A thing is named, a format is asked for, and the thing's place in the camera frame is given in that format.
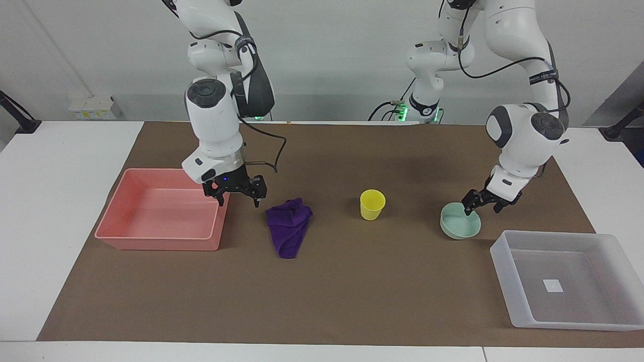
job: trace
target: yellow plastic cup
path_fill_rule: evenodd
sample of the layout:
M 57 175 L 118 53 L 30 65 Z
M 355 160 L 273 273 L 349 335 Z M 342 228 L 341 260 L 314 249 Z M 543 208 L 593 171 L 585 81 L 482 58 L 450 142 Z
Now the yellow plastic cup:
M 360 215 L 367 221 L 374 221 L 384 209 L 386 199 L 378 190 L 367 190 L 360 195 Z

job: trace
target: brown paper mat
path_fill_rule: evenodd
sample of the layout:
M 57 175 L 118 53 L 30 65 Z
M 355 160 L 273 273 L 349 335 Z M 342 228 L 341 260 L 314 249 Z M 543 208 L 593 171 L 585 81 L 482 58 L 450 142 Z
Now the brown paper mat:
M 118 251 L 88 238 L 40 341 L 644 347 L 644 332 L 516 329 L 489 248 L 505 229 L 593 232 L 555 162 L 520 203 L 481 210 L 478 240 L 452 242 L 441 208 L 480 188 L 499 150 L 476 126 L 296 126 L 260 209 L 231 198 L 216 252 Z M 249 160 L 279 141 L 243 130 Z M 178 167 L 187 123 L 145 123 L 124 166 Z M 388 198 L 359 216 L 368 188 Z M 264 210 L 303 197 L 315 213 L 295 260 L 280 260 Z

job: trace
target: purple cloth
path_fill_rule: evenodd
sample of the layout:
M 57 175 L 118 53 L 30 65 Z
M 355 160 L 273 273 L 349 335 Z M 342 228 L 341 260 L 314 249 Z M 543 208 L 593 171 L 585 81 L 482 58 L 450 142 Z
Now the purple cloth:
M 301 198 L 266 210 L 266 224 L 280 258 L 293 259 L 298 255 L 311 216 L 311 208 L 304 205 Z

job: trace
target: white label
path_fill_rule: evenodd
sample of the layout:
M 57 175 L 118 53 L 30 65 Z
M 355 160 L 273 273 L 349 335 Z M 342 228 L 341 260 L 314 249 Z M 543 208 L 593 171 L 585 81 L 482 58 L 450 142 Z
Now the white label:
M 544 279 L 544 285 L 548 293 L 563 293 L 564 291 L 559 279 Z

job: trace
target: pink tray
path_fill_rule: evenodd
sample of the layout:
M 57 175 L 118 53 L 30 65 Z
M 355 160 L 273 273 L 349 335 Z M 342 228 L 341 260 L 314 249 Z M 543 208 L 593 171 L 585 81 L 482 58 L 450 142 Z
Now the pink tray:
M 219 249 L 223 207 L 182 169 L 127 169 L 94 236 L 121 250 Z

